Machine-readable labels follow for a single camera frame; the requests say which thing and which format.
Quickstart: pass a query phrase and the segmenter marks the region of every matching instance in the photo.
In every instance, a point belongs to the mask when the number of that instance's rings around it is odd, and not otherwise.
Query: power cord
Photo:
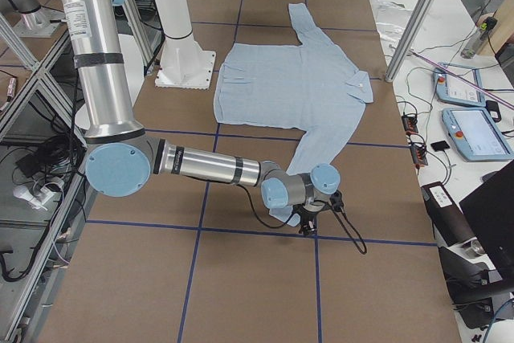
[[[343,228],[343,231],[345,231],[348,238],[352,241],[353,245],[359,251],[359,253],[361,255],[365,255],[366,253],[368,253],[368,246],[366,245],[364,239],[362,238],[361,233],[357,230],[357,228],[348,219],[348,215],[346,214],[346,211],[345,211],[345,204],[342,202],[341,192],[337,192],[337,194],[334,194],[330,198],[330,202],[325,202],[325,201],[318,201],[318,202],[324,203],[325,206],[328,207],[332,211],[337,222],[339,223],[339,225],[341,225],[341,227]],[[352,234],[346,227],[343,220],[345,220],[346,223],[349,225],[349,227],[352,228],[357,239],[352,236]]]

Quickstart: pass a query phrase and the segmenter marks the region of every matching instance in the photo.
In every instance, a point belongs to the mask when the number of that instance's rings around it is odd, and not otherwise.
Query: label sticker
[[[91,38],[91,27],[85,2],[66,3],[64,12],[71,40]]]
[[[452,204],[450,198],[448,197],[447,193],[443,190],[441,186],[434,186],[433,188],[430,188],[430,192],[435,198],[435,201],[444,208],[445,206],[450,206]]]

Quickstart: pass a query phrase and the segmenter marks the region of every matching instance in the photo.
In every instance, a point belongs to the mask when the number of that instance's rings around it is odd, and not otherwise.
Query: white pillar
[[[194,40],[187,1],[154,1],[166,35],[156,86],[209,88],[216,53]]]

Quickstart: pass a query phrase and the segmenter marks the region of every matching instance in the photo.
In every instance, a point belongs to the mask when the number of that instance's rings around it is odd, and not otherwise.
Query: black device
[[[432,142],[430,146],[435,152],[442,152],[443,150],[447,150],[450,148],[446,141]]]
[[[16,161],[16,166],[22,171],[27,178],[32,178],[41,170],[38,158],[34,154],[27,154]]]
[[[489,112],[493,121],[501,121],[500,106],[498,105],[498,102],[495,100],[486,100],[485,109]]]
[[[424,185],[421,192],[426,212],[448,246],[475,237],[463,213],[441,182]]]
[[[514,292],[514,161],[465,197],[460,207],[496,267],[473,272],[469,262],[446,252],[441,260],[451,299],[467,306],[460,314],[468,327],[475,328],[488,324]],[[498,315],[498,319],[512,318],[514,308],[504,308]]]
[[[514,281],[514,161],[465,197],[460,207],[502,277]]]

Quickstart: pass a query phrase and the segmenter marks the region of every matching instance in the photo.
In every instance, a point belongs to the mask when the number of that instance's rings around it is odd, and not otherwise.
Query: black monitor
[[[465,197],[460,207],[497,270],[439,248],[448,292],[464,323],[473,329],[490,323],[514,292],[514,161]],[[513,317],[514,308],[497,314],[498,319]]]
[[[504,280],[514,278],[514,161],[460,202],[464,217]]]

